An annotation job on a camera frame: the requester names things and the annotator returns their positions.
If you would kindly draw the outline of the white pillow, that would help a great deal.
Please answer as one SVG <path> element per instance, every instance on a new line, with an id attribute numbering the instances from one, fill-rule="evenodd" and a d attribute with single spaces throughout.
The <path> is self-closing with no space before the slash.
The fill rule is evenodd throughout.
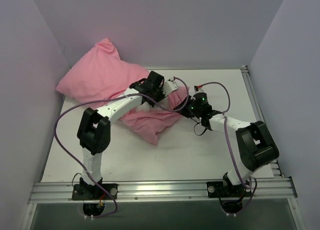
<path id="1" fill-rule="evenodd" d="M 154 106 L 151 106 L 148 102 L 144 102 L 143 104 L 137 106 L 134 108 L 136 112 L 157 112 L 157 111 L 162 111 L 163 108 L 165 109 L 171 109 L 170 107 L 170 102 L 167 98 L 161 100 L 158 102 L 159 105 L 155 104 Z"/>

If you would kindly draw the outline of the pink floral pillowcase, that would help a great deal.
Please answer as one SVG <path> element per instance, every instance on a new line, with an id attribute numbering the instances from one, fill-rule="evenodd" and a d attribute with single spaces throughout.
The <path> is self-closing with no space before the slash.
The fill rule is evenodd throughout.
<path id="1" fill-rule="evenodd" d="M 105 38 L 96 43 L 59 81 L 57 92 L 78 103 L 114 99 L 134 82 L 147 78 L 149 71 L 121 60 L 117 48 Z M 121 121 L 146 142 L 157 145 L 158 135 L 182 116 L 168 110 L 129 111 Z"/>

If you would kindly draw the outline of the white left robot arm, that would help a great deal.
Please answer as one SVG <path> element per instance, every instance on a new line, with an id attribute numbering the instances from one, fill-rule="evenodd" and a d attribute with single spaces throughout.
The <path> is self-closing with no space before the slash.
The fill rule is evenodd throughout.
<path id="1" fill-rule="evenodd" d="M 119 98 L 97 109 L 87 108 L 82 115 L 77 138 L 85 169 L 80 178 L 83 194 L 90 200 L 100 196 L 102 153 L 111 142 L 111 126 L 130 110 L 144 103 L 154 106 L 177 90 L 172 80 L 151 71 L 147 78 L 132 83 Z"/>

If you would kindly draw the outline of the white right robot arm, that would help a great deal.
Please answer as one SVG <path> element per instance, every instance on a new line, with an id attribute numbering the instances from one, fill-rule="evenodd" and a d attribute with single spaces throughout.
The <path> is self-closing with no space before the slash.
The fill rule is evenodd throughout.
<path id="1" fill-rule="evenodd" d="M 257 170 L 276 160 L 279 150 L 263 121 L 248 122 L 228 117 L 214 110 L 205 93 L 189 96 L 186 103 L 174 108 L 180 115 L 199 119 L 205 130 L 223 133 L 233 164 L 224 175 L 223 193 L 234 196 Z"/>

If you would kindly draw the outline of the aluminium back rail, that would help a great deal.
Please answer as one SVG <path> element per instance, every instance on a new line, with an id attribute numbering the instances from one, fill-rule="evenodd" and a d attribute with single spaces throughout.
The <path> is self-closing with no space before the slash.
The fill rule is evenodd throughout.
<path id="1" fill-rule="evenodd" d="M 142 65 L 142 67 L 148 70 L 241 70 L 248 72 L 249 68 L 247 65 L 244 66 L 147 66 Z"/>

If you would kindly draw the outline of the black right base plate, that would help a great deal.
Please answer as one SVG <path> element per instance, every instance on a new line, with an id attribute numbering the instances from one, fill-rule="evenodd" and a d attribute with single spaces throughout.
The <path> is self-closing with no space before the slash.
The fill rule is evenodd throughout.
<path id="1" fill-rule="evenodd" d="M 232 185 L 228 180 L 207 181 L 206 188 L 207 196 L 218 199 L 222 210 L 227 215 L 239 214 L 244 207 L 244 198 L 249 197 L 252 193 L 241 184 Z"/>

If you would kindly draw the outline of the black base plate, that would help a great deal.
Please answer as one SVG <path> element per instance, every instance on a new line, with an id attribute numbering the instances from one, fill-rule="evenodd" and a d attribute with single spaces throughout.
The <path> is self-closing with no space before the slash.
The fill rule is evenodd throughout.
<path id="1" fill-rule="evenodd" d="M 222 210 L 227 215 L 239 214 L 244 207 L 244 198 L 249 197 L 252 193 L 241 184 L 232 185 L 228 180 L 207 181 L 206 188 L 207 196 L 218 199 Z"/>
<path id="2" fill-rule="evenodd" d="M 87 218 L 102 218 L 113 215 L 118 211 L 118 204 L 116 202 L 118 184 L 102 183 L 102 180 L 100 180 L 98 184 L 108 193 L 106 193 L 97 185 L 87 184 L 82 178 L 78 184 L 73 186 L 71 197 L 73 201 L 98 201 L 94 203 L 83 203 L 82 213 Z M 104 213 L 106 209 L 106 200 L 113 201 L 115 209 L 113 211 Z"/>

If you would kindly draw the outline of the aluminium front rail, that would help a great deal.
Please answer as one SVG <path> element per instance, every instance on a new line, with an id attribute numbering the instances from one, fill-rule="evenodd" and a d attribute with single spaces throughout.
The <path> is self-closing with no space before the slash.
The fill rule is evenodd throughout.
<path id="1" fill-rule="evenodd" d="M 98 200 L 72 200 L 69 182 L 35 183 L 30 204 L 95 203 Z M 291 178 L 259 178 L 253 200 L 297 198 Z M 208 197 L 207 180 L 121 181 L 117 188 L 117 203 L 213 201 Z"/>

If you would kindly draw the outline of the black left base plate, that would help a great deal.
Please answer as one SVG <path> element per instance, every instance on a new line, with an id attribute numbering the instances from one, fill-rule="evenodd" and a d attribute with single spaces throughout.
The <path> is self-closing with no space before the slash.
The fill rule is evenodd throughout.
<path id="1" fill-rule="evenodd" d="M 98 184 L 108 193 L 106 193 L 97 185 L 87 184 L 82 178 L 78 184 L 73 186 L 71 197 L 73 201 L 98 201 L 94 203 L 83 203 L 82 213 L 87 218 L 102 218 L 113 215 L 118 211 L 118 204 L 116 202 L 118 184 L 102 183 L 102 180 L 100 180 Z M 115 209 L 113 211 L 104 213 L 106 209 L 106 200 L 113 201 Z"/>

